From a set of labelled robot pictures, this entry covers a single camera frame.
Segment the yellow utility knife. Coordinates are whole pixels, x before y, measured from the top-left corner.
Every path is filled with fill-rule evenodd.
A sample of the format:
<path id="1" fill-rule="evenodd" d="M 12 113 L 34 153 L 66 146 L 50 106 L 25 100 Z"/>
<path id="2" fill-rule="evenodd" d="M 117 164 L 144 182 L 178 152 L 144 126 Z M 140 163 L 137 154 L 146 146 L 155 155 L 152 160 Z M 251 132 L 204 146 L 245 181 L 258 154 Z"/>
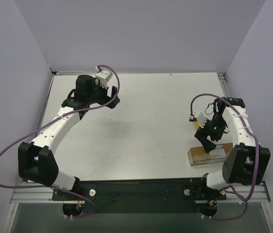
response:
<path id="1" fill-rule="evenodd" d="M 193 124 L 194 124 L 195 128 L 198 130 L 198 128 L 199 128 L 198 122 L 193 122 Z"/>

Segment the brown cardboard express box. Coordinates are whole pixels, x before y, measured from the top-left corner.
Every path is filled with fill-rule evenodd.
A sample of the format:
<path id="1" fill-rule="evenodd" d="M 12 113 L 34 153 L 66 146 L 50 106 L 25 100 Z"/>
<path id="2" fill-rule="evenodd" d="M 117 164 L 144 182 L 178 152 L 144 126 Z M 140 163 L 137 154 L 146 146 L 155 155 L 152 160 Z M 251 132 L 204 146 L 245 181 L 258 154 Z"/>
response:
<path id="1" fill-rule="evenodd" d="M 191 166 L 222 163 L 226 160 L 233 149 L 232 143 L 217 145 L 210 152 L 205 152 L 203 147 L 194 147 L 188 151 L 188 158 Z"/>

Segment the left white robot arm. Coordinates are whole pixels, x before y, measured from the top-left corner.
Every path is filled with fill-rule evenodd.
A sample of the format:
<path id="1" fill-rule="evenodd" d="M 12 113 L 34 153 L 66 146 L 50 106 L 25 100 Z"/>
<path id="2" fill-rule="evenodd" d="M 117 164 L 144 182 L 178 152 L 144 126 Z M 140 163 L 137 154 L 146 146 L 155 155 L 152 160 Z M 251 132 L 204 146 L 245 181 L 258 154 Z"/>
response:
<path id="1" fill-rule="evenodd" d="M 63 101 L 53 122 L 30 143 L 18 147 L 18 173 L 25 180 L 63 189 L 70 200 L 80 195 L 79 179 L 59 170 L 54 153 L 68 132 L 89 111 L 93 104 L 113 109 L 119 102 L 118 87 L 108 95 L 108 82 L 113 73 L 102 70 L 94 76 L 79 75 L 76 86 Z"/>

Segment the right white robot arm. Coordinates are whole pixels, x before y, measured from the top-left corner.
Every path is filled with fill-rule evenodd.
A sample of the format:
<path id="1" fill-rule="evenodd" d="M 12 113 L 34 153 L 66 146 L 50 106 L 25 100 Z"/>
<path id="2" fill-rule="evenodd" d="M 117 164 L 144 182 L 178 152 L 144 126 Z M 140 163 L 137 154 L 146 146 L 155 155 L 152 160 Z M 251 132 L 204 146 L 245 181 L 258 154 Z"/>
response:
<path id="1" fill-rule="evenodd" d="M 260 145 L 253 134 L 243 100 L 216 97 L 212 105 L 212 119 L 202 112 L 191 111 L 189 120 L 199 125 L 194 136 L 205 152 L 211 152 L 223 134 L 228 133 L 233 148 L 222 169 L 206 175 L 207 187 L 223 189 L 233 184 L 259 185 L 263 181 L 271 153 Z"/>

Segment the aluminium frame rail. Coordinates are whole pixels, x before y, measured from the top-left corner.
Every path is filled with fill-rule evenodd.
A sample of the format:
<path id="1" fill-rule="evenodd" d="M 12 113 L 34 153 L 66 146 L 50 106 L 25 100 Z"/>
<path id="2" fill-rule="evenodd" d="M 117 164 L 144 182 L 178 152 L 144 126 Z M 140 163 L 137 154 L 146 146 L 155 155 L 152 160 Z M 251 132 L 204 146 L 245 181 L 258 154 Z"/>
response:
<path id="1" fill-rule="evenodd" d="M 250 192 L 250 186 L 236 185 L 235 190 L 242 196 L 248 196 Z M 53 201 L 53 190 L 47 187 L 40 188 L 27 188 L 27 189 L 15 189 L 13 191 L 10 203 L 72 203 L 76 204 L 76 200 L 72 201 Z M 257 185 L 254 188 L 254 192 L 249 202 L 270 202 L 271 198 L 267 190 L 265 183 Z M 234 194 L 226 193 L 226 203 L 239 203 L 240 199 Z"/>

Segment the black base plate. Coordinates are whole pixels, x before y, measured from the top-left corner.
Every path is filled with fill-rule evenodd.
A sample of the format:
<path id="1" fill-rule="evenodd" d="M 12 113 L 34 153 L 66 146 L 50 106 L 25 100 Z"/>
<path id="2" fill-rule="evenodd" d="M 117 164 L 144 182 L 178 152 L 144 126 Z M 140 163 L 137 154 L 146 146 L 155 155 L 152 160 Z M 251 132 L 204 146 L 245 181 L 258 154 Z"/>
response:
<path id="1" fill-rule="evenodd" d="M 89 199 L 55 190 L 52 200 L 63 201 L 66 215 L 182 214 L 217 212 L 217 201 L 226 200 L 220 190 L 206 186 L 205 178 L 169 178 L 116 181 L 80 181 L 75 191 Z"/>

